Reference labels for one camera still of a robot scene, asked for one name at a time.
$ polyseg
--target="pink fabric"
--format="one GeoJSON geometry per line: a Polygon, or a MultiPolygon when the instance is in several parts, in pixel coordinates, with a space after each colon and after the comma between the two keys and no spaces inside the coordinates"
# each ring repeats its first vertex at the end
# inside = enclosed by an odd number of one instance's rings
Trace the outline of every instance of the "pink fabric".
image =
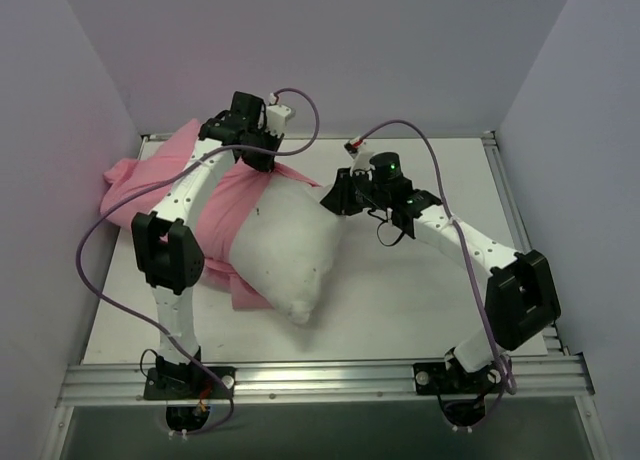
{"type": "MultiPolygon", "coordinates": [[[[191,156],[200,123],[193,119],[180,128],[147,160],[125,158],[104,173],[111,185],[100,205],[105,212],[119,200],[141,189],[179,173],[191,156]]],[[[318,186],[295,170],[276,163],[273,173],[261,173],[238,163],[222,178],[205,205],[196,226],[196,239],[205,255],[205,278],[231,292],[234,309],[271,308],[267,300],[245,282],[229,264],[231,245],[238,230],[267,188],[271,175],[318,186]]],[[[109,216],[109,221],[131,229],[131,220],[138,212],[149,212],[168,193],[160,188],[124,205],[109,216]]]]}

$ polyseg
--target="gray wall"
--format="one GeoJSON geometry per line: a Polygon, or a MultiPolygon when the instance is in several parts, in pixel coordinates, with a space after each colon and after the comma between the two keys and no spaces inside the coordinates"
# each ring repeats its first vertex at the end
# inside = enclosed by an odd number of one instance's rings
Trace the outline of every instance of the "gray wall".
{"type": "Polygon", "coordinates": [[[568,0],[500,129],[561,333],[584,351],[615,458],[638,458],[640,10],[568,0]]]}
{"type": "MultiPolygon", "coordinates": [[[[234,90],[297,86],[323,133],[355,135],[395,116],[431,133],[495,129],[565,1],[69,3],[142,132],[204,120],[234,90]]],[[[293,128],[308,131],[300,114],[293,128]]]]}
{"type": "MultiPolygon", "coordinates": [[[[96,306],[75,244],[136,132],[66,0],[0,0],[0,45],[0,457],[30,460],[96,306]]],[[[111,242],[86,256],[98,281],[111,242]]]]}

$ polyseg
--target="white table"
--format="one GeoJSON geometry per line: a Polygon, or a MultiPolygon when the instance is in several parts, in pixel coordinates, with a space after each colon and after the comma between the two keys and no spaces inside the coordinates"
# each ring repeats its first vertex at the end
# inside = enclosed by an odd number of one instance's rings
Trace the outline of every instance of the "white table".
{"type": "MultiPolygon", "coordinates": [[[[319,140],[283,163],[319,183],[348,166],[346,140],[319,140]]],[[[414,186],[437,194],[428,152],[417,139],[371,140],[377,151],[400,154],[414,186]]],[[[287,140],[282,150],[302,145],[287,140]]],[[[454,212],[506,245],[507,221],[480,139],[435,139],[445,191],[454,212]]],[[[142,157],[158,148],[147,142],[142,157]]],[[[466,273],[434,249],[411,239],[385,248],[366,215],[351,217],[331,278],[309,325],[297,327],[275,311],[233,311],[230,295],[197,285],[195,328],[205,362],[289,362],[441,358],[480,326],[466,273]]],[[[131,235],[121,231],[105,288],[112,298],[152,318],[155,303],[135,264],[131,235]]],[[[149,325],[102,302],[83,362],[135,364],[145,348],[157,348],[149,325]]],[[[514,356],[545,355],[537,335],[514,356]]]]}

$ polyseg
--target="purple hose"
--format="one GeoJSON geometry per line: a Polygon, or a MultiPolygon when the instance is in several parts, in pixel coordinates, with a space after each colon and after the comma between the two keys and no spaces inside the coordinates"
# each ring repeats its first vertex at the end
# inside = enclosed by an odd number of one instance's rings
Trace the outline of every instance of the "purple hose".
{"type": "Polygon", "coordinates": [[[462,227],[460,227],[460,224],[453,217],[453,214],[451,213],[451,208],[449,208],[449,202],[447,201],[447,198],[444,194],[444,187],[442,184],[442,174],[440,173],[440,165],[436,157],[436,152],[433,150],[433,147],[431,146],[431,142],[429,142],[429,139],[425,136],[424,133],[422,133],[422,131],[416,125],[401,119],[394,119],[394,120],[388,120],[386,122],[383,122],[380,125],[377,125],[372,129],[370,129],[369,131],[367,131],[364,135],[361,135],[360,138],[364,140],[365,138],[373,135],[378,130],[388,125],[396,125],[396,124],[406,125],[407,127],[414,130],[420,136],[420,138],[424,141],[425,145],[429,149],[429,154],[431,155],[431,160],[433,161],[433,168],[436,173],[436,181],[438,183],[438,192],[440,194],[440,199],[442,200],[442,207],[444,208],[444,211],[447,214],[447,217],[449,217],[449,220],[451,221],[453,227],[456,229],[456,232],[458,232],[458,237],[460,238],[460,246],[462,248],[462,256],[464,258],[464,264],[467,270],[467,275],[469,277],[469,282],[471,283],[471,290],[473,291],[473,298],[476,301],[476,306],[478,307],[478,313],[480,313],[482,326],[487,335],[487,340],[489,341],[489,347],[491,348],[493,359],[498,369],[500,369],[500,375],[504,383],[504,390],[507,393],[514,395],[517,389],[516,380],[515,380],[515,377],[513,376],[513,371],[511,369],[509,362],[505,359],[505,357],[500,355],[500,351],[498,350],[498,344],[496,342],[495,337],[493,336],[493,331],[491,330],[489,319],[487,318],[487,314],[484,310],[484,305],[482,304],[482,295],[480,294],[480,290],[478,288],[478,282],[476,280],[476,275],[473,271],[473,264],[471,261],[471,255],[469,254],[469,249],[467,247],[467,241],[464,236],[464,232],[462,231],[462,227]]]}
{"type": "MultiPolygon", "coordinates": [[[[302,147],[298,148],[297,150],[292,150],[290,152],[272,152],[270,150],[265,150],[263,148],[258,148],[258,147],[250,147],[250,146],[245,146],[245,145],[227,145],[227,146],[223,146],[223,147],[220,147],[220,148],[216,148],[215,150],[207,153],[206,155],[203,155],[200,158],[200,162],[204,162],[208,158],[210,158],[210,157],[212,157],[212,156],[214,156],[214,155],[216,155],[218,153],[227,151],[227,150],[246,150],[246,151],[250,151],[250,152],[266,153],[268,155],[273,155],[273,156],[278,156],[278,157],[290,157],[292,155],[297,155],[298,153],[302,153],[305,150],[307,150],[309,147],[311,147],[313,142],[316,141],[316,138],[318,138],[318,132],[320,131],[320,115],[318,113],[318,108],[316,107],[316,104],[313,102],[311,97],[309,97],[309,95],[307,95],[303,91],[298,90],[296,88],[282,88],[282,89],[276,91],[274,94],[276,96],[278,96],[281,93],[286,93],[286,92],[297,93],[298,95],[302,96],[307,102],[309,102],[309,105],[311,106],[311,109],[313,110],[313,115],[314,115],[314,118],[315,118],[315,128],[313,129],[313,134],[311,135],[311,139],[306,144],[304,144],[302,147]]],[[[155,328],[157,328],[161,333],[163,333],[167,337],[169,342],[171,342],[171,344],[175,347],[175,349],[178,352],[180,352],[187,359],[189,359],[189,361],[193,362],[198,368],[200,368],[203,372],[205,372],[216,384],[218,384],[222,389],[224,389],[227,392],[228,398],[229,398],[229,410],[228,410],[227,414],[223,418],[221,418],[219,420],[216,420],[216,421],[208,423],[207,425],[205,425],[200,430],[195,430],[193,432],[189,432],[189,435],[205,433],[205,432],[211,431],[214,428],[219,427],[223,423],[227,422],[231,418],[231,416],[233,415],[234,409],[235,409],[235,405],[234,405],[234,402],[233,402],[233,397],[231,395],[231,392],[229,391],[229,389],[224,385],[222,380],[216,374],[214,374],[211,370],[206,368],[200,361],[198,361],[192,355],[189,355],[187,353],[187,351],[184,348],[182,348],[182,346],[171,336],[171,333],[169,332],[169,330],[167,330],[164,326],[160,325],[158,322],[156,322],[155,320],[147,317],[146,315],[143,315],[142,313],[136,312],[135,310],[133,310],[133,309],[131,309],[131,308],[129,308],[129,307],[127,307],[127,306],[115,301],[115,300],[113,300],[109,296],[105,295],[93,283],[91,283],[91,281],[87,277],[87,275],[86,275],[86,273],[84,271],[84,268],[82,266],[82,252],[83,252],[84,247],[85,247],[87,241],[89,240],[89,237],[91,236],[91,234],[113,212],[118,210],[123,205],[135,200],[136,198],[141,197],[142,195],[146,195],[147,193],[153,192],[154,190],[158,190],[159,188],[163,188],[163,187],[166,187],[167,185],[171,185],[172,183],[174,183],[174,182],[180,180],[181,178],[189,175],[191,172],[193,172],[199,166],[200,166],[200,163],[199,162],[195,162],[189,168],[186,168],[185,170],[183,170],[182,172],[178,173],[177,175],[175,175],[175,176],[173,176],[173,177],[171,177],[171,178],[169,178],[167,180],[163,180],[163,181],[158,182],[158,183],[156,183],[154,185],[151,185],[151,186],[149,186],[147,188],[144,188],[144,189],[140,190],[139,192],[136,192],[133,195],[130,195],[129,197],[123,198],[122,200],[117,202],[109,210],[107,210],[104,214],[102,214],[100,216],[100,218],[98,218],[98,220],[96,220],[96,222],[93,225],[91,225],[89,227],[89,229],[85,232],[85,234],[82,236],[82,238],[78,242],[78,248],[76,249],[76,257],[75,257],[76,270],[78,271],[78,275],[80,276],[80,280],[82,280],[82,283],[84,283],[85,286],[92,293],[94,293],[101,300],[104,300],[105,302],[107,302],[109,305],[111,305],[113,307],[116,307],[117,309],[122,310],[123,312],[128,313],[129,315],[132,315],[132,316],[134,316],[136,318],[139,318],[143,322],[147,322],[148,324],[150,324],[150,325],[154,326],[155,328]]]]}

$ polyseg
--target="purple cable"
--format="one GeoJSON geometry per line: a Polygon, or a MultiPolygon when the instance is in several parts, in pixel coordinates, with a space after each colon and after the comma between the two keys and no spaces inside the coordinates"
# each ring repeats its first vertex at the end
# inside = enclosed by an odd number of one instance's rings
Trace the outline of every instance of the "purple cable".
{"type": "Polygon", "coordinates": [[[263,148],[250,147],[250,146],[246,146],[246,145],[227,145],[227,146],[223,146],[223,147],[220,147],[220,148],[216,148],[215,150],[212,150],[211,152],[203,155],[200,158],[199,162],[195,162],[189,168],[184,169],[182,172],[178,173],[177,175],[174,175],[173,177],[171,177],[171,178],[169,178],[167,180],[163,180],[163,181],[158,182],[158,183],[156,183],[154,185],[146,187],[146,188],[140,190],[139,192],[136,192],[133,195],[130,195],[130,196],[126,197],[126,198],[123,198],[122,200],[117,202],[110,209],[108,209],[104,214],[102,214],[100,216],[100,218],[98,218],[98,220],[96,220],[96,222],[93,225],[91,225],[89,227],[89,229],[84,233],[84,235],[82,236],[82,238],[78,242],[78,248],[76,249],[75,264],[76,264],[76,270],[78,272],[78,276],[80,277],[80,280],[82,280],[82,283],[84,283],[85,286],[93,294],[95,294],[101,300],[104,300],[105,302],[107,302],[109,305],[111,305],[113,307],[116,307],[117,309],[119,309],[119,310],[121,310],[121,311],[123,311],[125,313],[128,313],[129,315],[132,315],[132,316],[142,320],[143,322],[146,322],[146,323],[154,326],[156,329],[158,329],[162,334],[164,334],[167,337],[169,342],[171,342],[171,344],[175,347],[175,349],[178,352],[180,352],[182,355],[184,355],[189,361],[193,362],[198,368],[200,368],[205,374],[207,374],[216,384],[218,384],[222,389],[224,389],[227,392],[228,398],[229,398],[229,410],[228,410],[227,414],[223,418],[221,418],[219,420],[216,420],[214,422],[208,423],[207,425],[205,425],[200,430],[195,430],[195,431],[189,432],[189,435],[209,432],[209,431],[213,430],[214,428],[219,427],[223,423],[227,422],[231,418],[231,416],[233,415],[234,409],[235,409],[235,405],[234,405],[234,402],[233,402],[233,396],[231,394],[231,391],[224,385],[222,380],[216,374],[214,374],[211,370],[209,370],[207,367],[205,367],[199,360],[194,358],[192,355],[189,355],[189,353],[187,353],[187,351],[184,348],[182,348],[182,346],[171,336],[171,332],[169,332],[169,330],[167,330],[167,328],[165,328],[164,326],[162,326],[160,323],[156,322],[155,320],[147,317],[146,315],[143,315],[140,312],[136,312],[135,310],[133,310],[133,309],[131,309],[131,308],[129,308],[129,307],[127,307],[127,306],[115,301],[115,300],[113,300],[109,296],[105,295],[93,283],[91,283],[91,281],[87,277],[87,275],[86,275],[86,273],[84,271],[84,268],[82,266],[82,252],[84,250],[84,247],[85,247],[87,241],[89,240],[89,237],[91,237],[91,234],[113,212],[118,210],[123,205],[126,205],[127,203],[135,200],[136,198],[139,198],[139,197],[141,197],[143,195],[146,195],[147,193],[153,192],[154,190],[158,190],[159,188],[166,187],[167,185],[171,185],[172,183],[174,183],[174,182],[180,180],[181,178],[189,175],[191,172],[193,172],[196,168],[198,168],[201,165],[201,162],[204,162],[208,158],[210,158],[210,157],[212,157],[212,156],[214,156],[214,155],[216,155],[218,153],[225,152],[227,150],[245,150],[245,151],[250,151],[250,152],[266,153],[268,155],[273,155],[273,156],[277,156],[277,157],[290,157],[290,156],[293,156],[293,155],[297,155],[298,153],[302,153],[305,150],[307,150],[309,147],[311,147],[313,142],[316,141],[316,138],[318,137],[318,133],[320,131],[320,114],[318,113],[318,108],[316,107],[316,104],[313,102],[311,97],[309,97],[309,95],[307,95],[306,93],[304,93],[301,90],[298,90],[297,88],[281,88],[280,90],[277,90],[276,92],[274,92],[274,95],[276,95],[276,97],[278,97],[281,93],[286,93],[286,92],[296,93],[296,94],[300,95],[301,97],[303,97],[309,103],[309,105],[311,106],[311,109],[313,110],[313,115],[314,115],[314,118],[315,118],[315,128],[313,129],[313,134],[311,135],[311,139],[306,144],[304,144],[302,147],[300,147],[300,148],[298,148],[296,150],[292,150],[290,152],[272,152],[270,150],[265,150],[263,148]]]}
{"type": "Polygon", "coordinates": [[[460,227],[460,224],[458,223],[458,221],[453,217],[453,214],[451,213],[451,208],[449,208],[449,202],[447,201],[447,198],[444,194],[444,186],[442,184],[442,174],[440,173],[440,165],[438,163],[438,158],[436,157],[436,152],[433,150],[433,147],[431,146],[431,142],[429,142],[429,139],[426,137],[426,135],[422,133],[422,130],[420,130],[416,125],[401,119],[393,119],[393,120],[388,120],[386,122],[383,122],[380,125],[377,125],[372,129],[370,129],[369,131],[367,131],[364,135],[361,135],[360,138],[364,140],[365,138],[373,135],[378,130],[388,125],[396,125],[396,124],[406,125],[407,127],[414,130],[420,136],[420,138],[424,141],[425,145],[429,149],[429,154],[431,155],[431,160],[433,161],[433,167],[436,173],[436,181],[438,183],[438,192],[440,194],[440,199],[442,200],[442,207],[444,208],[444,211],[447,214],[447,217],[449,218],[449,220],[451,221],[453,227],[456,229],[456,232],[458,232],[458,237],[460,238],[460,246],[462,249],[462,257],[464,258],[464,264],[467,270],[467,275],[469,277],[469,282],[471,283],[473,298],[475,299],[476,306],[478,307],[478,313],[480,314],[480,319],[482,320],[482,326],[487,335],[487,340],[489,341],[489,347],[491,348],[493,359],[496,362],[496,366],[501,370],[500,374],[501,374],[502,381],[504,383],[504,390],[507,393],[514,395],[517,389],[516,380],[515,380],[515,377],[513,376],[513,371],[509,365],[509,362],[502,355],[500,355],[500,352],[498,350],[498,344],[496,342],[495,337],[493,336],[493,331],[491,330],[489,319],[487,318],[487,314],[484,310],[484,305],[482,304],[482,295],[480,294],[480,290],[478,288],[478,282],[476,280],[476,275],[473,271],[473,263],[471,261],[471,255],[469,254],[469,249],[467,247],[467,240],[464,236],[464,232],[462,231],[462,227],[460,227]]]}

